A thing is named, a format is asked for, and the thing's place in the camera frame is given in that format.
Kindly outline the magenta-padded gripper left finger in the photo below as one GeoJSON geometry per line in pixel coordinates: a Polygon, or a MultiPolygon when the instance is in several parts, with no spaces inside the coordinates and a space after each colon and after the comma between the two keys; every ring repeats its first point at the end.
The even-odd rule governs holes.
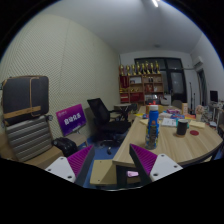
{"type": "Polygon", "coordinates": [[[94,156],[94,146],[90,145],[69,157],[59,157],[46,168],[46,171],[82,186],[94,156]]]}

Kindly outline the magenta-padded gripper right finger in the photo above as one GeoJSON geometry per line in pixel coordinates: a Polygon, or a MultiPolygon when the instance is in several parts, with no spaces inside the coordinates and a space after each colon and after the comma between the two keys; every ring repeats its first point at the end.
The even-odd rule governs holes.
{"type": "Polygon", "coordinates": [[[164,178],[182,169],[166,154],[156,155],[140,146],[131,144],[129,154],[134,161],[143,186],[164,178]]]}

